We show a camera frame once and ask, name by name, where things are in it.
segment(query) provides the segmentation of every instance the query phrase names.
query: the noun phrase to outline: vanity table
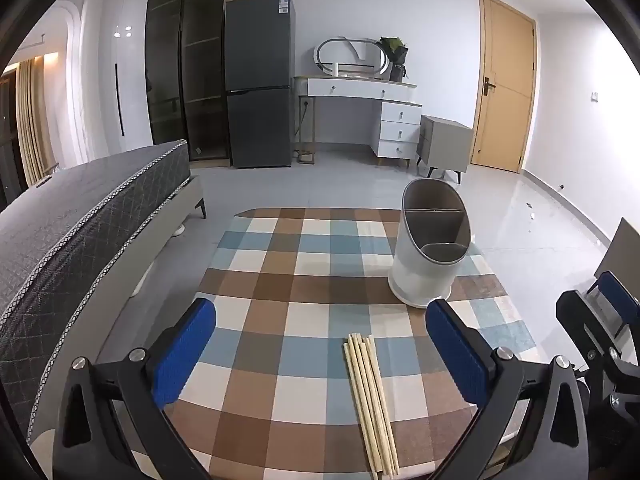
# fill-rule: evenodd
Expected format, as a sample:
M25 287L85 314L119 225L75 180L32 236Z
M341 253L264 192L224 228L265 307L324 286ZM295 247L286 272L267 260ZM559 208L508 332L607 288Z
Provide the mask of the vanity table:
M312 100L311 149L316 154L316 97L359 97L373 99L376 125L369 145L378 157L413 160L420 139L422 105L413 102L416 85L357 77L299 76L294 78L298 95L298 127L301 127L302 99Z

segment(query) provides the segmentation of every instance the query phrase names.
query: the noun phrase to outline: gray floor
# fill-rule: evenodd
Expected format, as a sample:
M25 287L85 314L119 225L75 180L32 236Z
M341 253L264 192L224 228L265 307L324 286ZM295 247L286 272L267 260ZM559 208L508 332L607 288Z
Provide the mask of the gray floor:
M190 215L185 234L169 241L142 291L131 300L140 305L140 316L146 316L150 304L162 305L162 316L148 329L149 339L174 322L193 297L235 214L258 207L400 208L402 190L416 178L415 165L409 170L392 161L377 166L367 151L321 152L314 166L203 168L193 173L202 178L208 218ZM426 174L423 166L421 173ZM440 170L433 174L441 175ZM522 176L470 166L460 186L454 178L453 173L446 175L465 201L476 244L536 343L548 356L563 353L581 364L555 319L555 304L564 290L588 288L605 248L570 212Z

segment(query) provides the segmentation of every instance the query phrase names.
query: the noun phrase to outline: bundle of wooden chopsticks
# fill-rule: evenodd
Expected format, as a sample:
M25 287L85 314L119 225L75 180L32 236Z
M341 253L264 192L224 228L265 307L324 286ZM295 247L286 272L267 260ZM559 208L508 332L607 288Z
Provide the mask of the bundle of wooden chopsticks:
M373 337L363 339L360 334L350 334L344 344L344 354L373 478L377 480L378 471L389 477L398 475L396 441Z

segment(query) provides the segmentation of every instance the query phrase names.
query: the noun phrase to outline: mattress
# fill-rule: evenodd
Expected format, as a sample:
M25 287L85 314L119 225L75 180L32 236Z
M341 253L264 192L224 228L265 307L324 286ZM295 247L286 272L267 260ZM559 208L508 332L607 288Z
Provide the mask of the mattress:
M55 173L0 213L0 380L24 434L83 298L189 178L186 142L168 142Z

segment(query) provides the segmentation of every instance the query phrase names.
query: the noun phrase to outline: white drawer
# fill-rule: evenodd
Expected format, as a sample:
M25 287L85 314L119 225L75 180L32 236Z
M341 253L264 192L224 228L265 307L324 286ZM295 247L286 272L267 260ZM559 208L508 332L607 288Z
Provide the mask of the white drawer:
M366 79L309 78L308 95L409 101L408 86Z
M382 103L382 120L396 123L420 124L421 106Z
M398 140L399 142L418 142L418 140L420 140L420 124L382 121L380 123L380 139Z
M416 142L380 140L376 155L386 156L388 158L408 158L409 160L414 160L417 147L418 144Z

